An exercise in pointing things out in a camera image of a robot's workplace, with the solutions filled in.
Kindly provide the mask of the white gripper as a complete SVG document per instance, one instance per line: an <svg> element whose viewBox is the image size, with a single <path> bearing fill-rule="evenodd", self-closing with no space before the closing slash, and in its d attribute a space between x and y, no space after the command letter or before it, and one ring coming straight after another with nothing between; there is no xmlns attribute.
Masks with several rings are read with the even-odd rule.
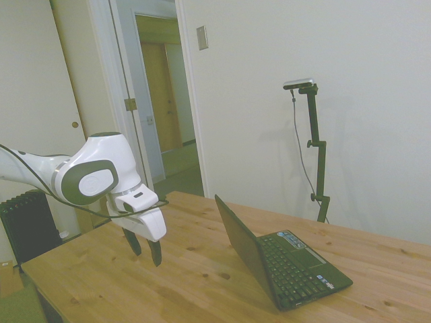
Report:
<svg viewBox="0 0 431 323"><path fill-rule="evenodd" d="M136 234L147 239L150 247L152 260L155 266L162 263L162 249L160 239L166 235L167 229L160 208L155 208L137 215L114 218L119 215L110 204L107 203L108 214L111 220L122 227L123 233L136 256L141 254L141 246Z"/></svg>

